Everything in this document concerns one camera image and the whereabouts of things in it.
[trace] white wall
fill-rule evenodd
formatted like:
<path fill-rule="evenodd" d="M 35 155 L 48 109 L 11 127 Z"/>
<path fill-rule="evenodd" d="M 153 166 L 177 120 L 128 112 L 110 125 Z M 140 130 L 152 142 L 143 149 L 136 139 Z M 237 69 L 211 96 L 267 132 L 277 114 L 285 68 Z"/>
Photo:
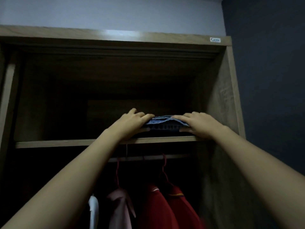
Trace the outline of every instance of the white wall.
<path fill-rule="evenodd" d="M 226 35 L 221 3 L 204 0 L 0 0 L 0 24 Z"/>

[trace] wardrobe top panel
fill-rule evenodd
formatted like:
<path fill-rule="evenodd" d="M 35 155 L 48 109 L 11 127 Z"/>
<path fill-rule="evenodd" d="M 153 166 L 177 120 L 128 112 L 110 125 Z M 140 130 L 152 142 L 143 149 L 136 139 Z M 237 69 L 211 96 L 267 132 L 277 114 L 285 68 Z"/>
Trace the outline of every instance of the wardrobe top panel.
<path fill-rule="evenodd" d="M 180 50 L 216 50 L 231 46 L 231 37 L 150 33 L 120 30 L 0 25 L 0 43 L 57 47 L 130 47 Z"/>

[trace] left arm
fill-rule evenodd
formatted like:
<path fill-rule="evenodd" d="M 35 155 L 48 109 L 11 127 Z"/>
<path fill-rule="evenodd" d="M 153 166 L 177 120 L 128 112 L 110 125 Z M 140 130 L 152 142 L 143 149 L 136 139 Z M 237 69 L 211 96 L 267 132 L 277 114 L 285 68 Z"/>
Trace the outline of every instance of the left arm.
<path fill-rule="evenodd" d="M 133 108 L 56 174 L 2 229 L 67 228 L 88 202 L 94 185 L 118 143 L 144 131 L 154 117 Z"/>

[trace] dark blue wall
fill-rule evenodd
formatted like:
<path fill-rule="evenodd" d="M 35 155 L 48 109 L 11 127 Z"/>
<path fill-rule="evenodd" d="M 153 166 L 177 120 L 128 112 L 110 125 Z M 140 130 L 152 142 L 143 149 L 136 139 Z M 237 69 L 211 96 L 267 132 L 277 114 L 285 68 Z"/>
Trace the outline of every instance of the dark blue wall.
<path fill-rule="evenodd" d="M 305 0 L 223 0 L 222 7 L 247 139 L 305 174 Z"/>

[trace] label sticker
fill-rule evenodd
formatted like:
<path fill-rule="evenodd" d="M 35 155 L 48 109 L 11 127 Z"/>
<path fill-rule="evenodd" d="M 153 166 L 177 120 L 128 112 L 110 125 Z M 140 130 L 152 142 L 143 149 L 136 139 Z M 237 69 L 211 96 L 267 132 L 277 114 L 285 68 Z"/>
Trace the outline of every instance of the label sticker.
<path fill-rule="evenodd" d="M 220 38 L 210 38 L 211 42 L 221 42 Z"/>

